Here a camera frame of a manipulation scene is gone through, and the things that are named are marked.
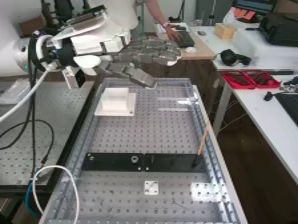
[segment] person's arm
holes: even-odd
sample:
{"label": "person's arm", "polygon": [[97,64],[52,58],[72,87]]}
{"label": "person's arm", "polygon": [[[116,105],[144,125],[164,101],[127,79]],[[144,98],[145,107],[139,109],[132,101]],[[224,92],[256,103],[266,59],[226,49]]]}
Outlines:
{"label": "person's arm", "polygon": [[172,29],[172,26],[168,24],[168,20],[165,19],[164,15],[163,15],[160,4],[159,4],[157,0],[149,0],[147,5],[148,5],[148,9],[151,11],[153,18],[157,20],[157,22],[161,24],[161,26],[164,26],[167,34],[169,36],[169,39],[172,39],[172,40],[180,39],[181,35],[179,32],[176,32]]}

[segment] black box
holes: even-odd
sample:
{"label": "black box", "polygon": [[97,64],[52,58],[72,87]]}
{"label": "black box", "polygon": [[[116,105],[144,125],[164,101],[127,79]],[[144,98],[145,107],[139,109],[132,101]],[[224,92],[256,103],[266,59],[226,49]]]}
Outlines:
{"label": "black box", "polygon": [[268,14],[260,31],[273,45],[298,47],[298,14]]}

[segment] white foam block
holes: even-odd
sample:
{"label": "white foam block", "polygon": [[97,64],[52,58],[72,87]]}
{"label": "white foam block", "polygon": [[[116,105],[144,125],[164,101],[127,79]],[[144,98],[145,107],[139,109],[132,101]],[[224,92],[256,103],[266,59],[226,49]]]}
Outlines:
{"label": "white foam block", "polygon": [[136,93],[128,88],[107,88],[95,111],[96,116],[135,116]]}

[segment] red tray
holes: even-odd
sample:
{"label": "red tray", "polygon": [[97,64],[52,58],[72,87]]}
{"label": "red tray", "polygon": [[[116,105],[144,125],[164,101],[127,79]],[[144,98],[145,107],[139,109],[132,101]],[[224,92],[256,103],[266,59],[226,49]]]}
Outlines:
{"label": "red tray", "polygon": [[272,77],[272,75],[260,70],[245,71],[245,75],[256,83],[256,87],[261,89],[280,88],[281,83]]}
{"label": "red tray", "polygon": [[224,71],[221,75],[233,89],[254,89],[256,83],[242,71]]}

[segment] monitor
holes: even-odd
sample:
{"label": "monitor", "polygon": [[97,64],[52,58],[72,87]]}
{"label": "monitor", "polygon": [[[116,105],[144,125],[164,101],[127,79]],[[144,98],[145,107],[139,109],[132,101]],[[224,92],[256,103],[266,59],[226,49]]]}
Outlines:
{"label": "monitor", "polygon": [[234,7],[252,10],[260,14],[273,12],[277,0],[234,0]]}

